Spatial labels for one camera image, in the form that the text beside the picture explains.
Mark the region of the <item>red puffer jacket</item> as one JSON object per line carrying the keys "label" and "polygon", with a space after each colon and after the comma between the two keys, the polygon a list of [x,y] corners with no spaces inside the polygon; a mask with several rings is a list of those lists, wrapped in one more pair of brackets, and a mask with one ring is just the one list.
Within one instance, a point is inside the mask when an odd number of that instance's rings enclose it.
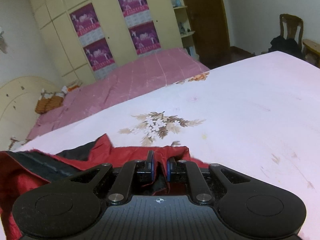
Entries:
{"label": "red puffer jacket", "polygon": [[156,181],[152,183],[153,195],[167,194],[170,184],[167,182],[167,161],[169,158],[183,159],[207,168],[208,163],[191,157],[186,146],[164,147],[114,147],[107,135],[74,149],[64,150],[56,155],[29,150],[22,152],[1,152],[1,221],[5,239],[20,239],[20,233],[12,216],[12,206],[22,194],[66,178],[78,172],[110,163],[113,167],[122,167],[131,160],[145,160],[148,152],[153,151],[158,163]]}

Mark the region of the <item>dark clothes on chair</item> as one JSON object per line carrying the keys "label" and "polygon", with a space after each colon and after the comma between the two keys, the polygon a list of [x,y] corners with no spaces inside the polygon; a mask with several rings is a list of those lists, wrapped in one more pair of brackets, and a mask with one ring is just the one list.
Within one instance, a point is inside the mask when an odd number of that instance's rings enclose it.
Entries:
{"label": "dark clothes on chair", "polygon": [[285,39],[282,36],[277,36],[270,42],[270,44],[271,47],[268,49],[269,53],[280,51],[299,59],[303,59],[303,54],[298,43],[292,38]]}

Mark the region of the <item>floral white bed quilt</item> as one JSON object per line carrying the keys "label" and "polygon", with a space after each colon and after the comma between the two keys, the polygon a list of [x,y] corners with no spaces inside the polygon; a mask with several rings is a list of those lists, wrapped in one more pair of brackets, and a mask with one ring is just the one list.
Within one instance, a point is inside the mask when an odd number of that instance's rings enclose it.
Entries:
{"label": "floral white bed quilt", "polygon": [[299,196],[302,239],[319,239],[319,69],[281,52],[211,70],[37,137],[56,154],[106,134],[113,146],[189,148]]}

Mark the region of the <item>pink bed sheet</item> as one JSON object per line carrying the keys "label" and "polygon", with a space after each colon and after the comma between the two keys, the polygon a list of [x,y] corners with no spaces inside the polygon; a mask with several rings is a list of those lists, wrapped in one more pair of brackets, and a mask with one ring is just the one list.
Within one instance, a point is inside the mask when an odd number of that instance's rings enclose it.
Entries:
{"label": "pink bed sheet", "polygon": [[33,140],[103,109],[207,71],[208,67],[182,48],[139,58],[116,68],[102,80],[69,92],[60,107],[40,115],[27,139]]}

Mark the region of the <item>lower left purple poster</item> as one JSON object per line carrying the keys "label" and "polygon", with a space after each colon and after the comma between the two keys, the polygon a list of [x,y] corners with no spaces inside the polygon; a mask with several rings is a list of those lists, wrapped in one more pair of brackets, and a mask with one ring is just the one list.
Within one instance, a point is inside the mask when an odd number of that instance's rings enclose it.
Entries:
{"label": "lower left purple poster", "polygon": [[97,40],[83,49],[97,80],[104,79],[116,69],[116,62],[105,38]]}

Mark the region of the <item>purple poster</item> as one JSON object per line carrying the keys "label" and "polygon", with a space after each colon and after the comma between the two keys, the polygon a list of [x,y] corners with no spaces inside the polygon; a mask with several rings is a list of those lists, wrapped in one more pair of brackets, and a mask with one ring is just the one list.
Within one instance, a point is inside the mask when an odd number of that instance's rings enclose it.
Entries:
{"label": "purple poster", "polygon": [[105,38],[97,40],[83,49],[97,80],[104,79],[116,69],[116,62]]}
{"label": "purple poster", "polygon": [[152,21],[129,28],[130,36],[138,56],[161,49],[155,25]]}
{"label": "purple poster", "polygon": [[92,3],[88,3],[71,12],[70,18],[83,48],[104,38],[104,33]]}
{"label": "purple poster", "polygon": [[128,28],[152,21],[147,0],[118,0]]}

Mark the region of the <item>cream round headboard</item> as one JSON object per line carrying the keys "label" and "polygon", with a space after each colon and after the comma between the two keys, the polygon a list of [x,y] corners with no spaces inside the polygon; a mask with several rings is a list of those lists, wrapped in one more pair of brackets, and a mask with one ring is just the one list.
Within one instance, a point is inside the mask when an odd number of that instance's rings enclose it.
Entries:
{"label": "cream round headboard", "polygon": [[43,89],[59,91],[57,85],[37,76],[19,77],[1,87],[1,150],[8,149],[11,138],[27,138],[39,117],[35,107]]}

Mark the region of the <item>lower right purple poster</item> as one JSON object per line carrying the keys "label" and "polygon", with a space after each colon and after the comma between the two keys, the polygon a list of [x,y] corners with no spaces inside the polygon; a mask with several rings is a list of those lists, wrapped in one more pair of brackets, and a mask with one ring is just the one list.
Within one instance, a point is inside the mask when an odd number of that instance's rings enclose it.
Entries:
{"label": "lower right purple poster", "polygon": [[152,21],[129,28],[130,36],[138,56],[161,49],[155,25]]}

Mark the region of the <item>cream wardrobe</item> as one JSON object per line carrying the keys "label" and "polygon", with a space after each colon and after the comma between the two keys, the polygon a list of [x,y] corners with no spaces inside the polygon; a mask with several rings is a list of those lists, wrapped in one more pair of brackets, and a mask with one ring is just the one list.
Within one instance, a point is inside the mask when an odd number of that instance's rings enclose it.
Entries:
{"label": "cream wardrobe", "polygon": [[65,83],[85,84],[182,39],[170,0],[30,0]]}

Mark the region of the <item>upper left purple poster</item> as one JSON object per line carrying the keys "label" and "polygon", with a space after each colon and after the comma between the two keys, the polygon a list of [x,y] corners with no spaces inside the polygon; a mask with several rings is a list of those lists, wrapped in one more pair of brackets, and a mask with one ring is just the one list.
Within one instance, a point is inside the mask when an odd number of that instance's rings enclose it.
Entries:
{"label": "upper left purple poster", "polygon": [[70,18],[83,48],[104,38],[104,33],[92,3],[88,3],[71,12]]}

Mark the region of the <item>brown wooden door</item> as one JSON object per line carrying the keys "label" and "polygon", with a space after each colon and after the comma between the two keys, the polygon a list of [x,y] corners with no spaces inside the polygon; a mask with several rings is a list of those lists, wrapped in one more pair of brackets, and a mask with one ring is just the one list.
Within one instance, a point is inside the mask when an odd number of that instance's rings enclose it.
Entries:
{"label": "brown wooden door", "polygon": [[200,62],[209,68],[220,66],[230,52],[229,33],[223,0],[184,0],[193,41]]}

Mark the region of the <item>wooden side table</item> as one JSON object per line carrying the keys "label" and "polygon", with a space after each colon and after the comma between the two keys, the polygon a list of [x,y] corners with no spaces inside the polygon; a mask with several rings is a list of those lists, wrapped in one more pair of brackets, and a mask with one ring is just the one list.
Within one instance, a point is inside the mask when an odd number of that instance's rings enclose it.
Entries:
{"label": "wooden side table", "polygon": [[306,62],[319,68],[319,58],[320,58],[319,44],[312,40],[304,39],[303,45],[304,45]]}

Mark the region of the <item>open corner shelf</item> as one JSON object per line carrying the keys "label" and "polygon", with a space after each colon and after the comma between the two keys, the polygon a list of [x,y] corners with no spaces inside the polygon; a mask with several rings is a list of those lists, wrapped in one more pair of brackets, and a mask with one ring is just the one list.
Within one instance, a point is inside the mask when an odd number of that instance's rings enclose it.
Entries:
{"label": "open corner shelf", "polygon": [[184,0],[171,0],[171,4],[176,16],[183,48],[191,57],[199,60],[200,58],[196,53],[193,39],[195,31],[191,27],[189,21],[188,6],[186,5]]}

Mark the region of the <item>upper right purple poster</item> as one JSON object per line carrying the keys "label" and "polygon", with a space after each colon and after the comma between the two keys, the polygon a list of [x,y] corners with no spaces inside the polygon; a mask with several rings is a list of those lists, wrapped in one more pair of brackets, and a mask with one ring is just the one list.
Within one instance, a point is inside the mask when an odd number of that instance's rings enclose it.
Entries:
{"label": "upper right purple poster", "polygon": [[147,0],[118,0],[128,28],[152,21]]}

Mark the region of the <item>wooden chair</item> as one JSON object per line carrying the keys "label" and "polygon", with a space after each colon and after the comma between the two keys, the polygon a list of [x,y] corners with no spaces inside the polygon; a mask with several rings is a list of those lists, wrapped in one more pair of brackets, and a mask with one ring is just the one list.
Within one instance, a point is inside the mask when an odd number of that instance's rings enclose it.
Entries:
{"label": "wooden chair", "polygon": [[302,38],[304,32],[304,22],[303,20],[295,15],[290,14],[280,14],[279,15],[279,23],[280,23],[280,35],[284,37],[285,34],[285,26],[286,25],[286,39],[295,39],[296,35],[298,35],[298,47],[300,51],[302,51]]}

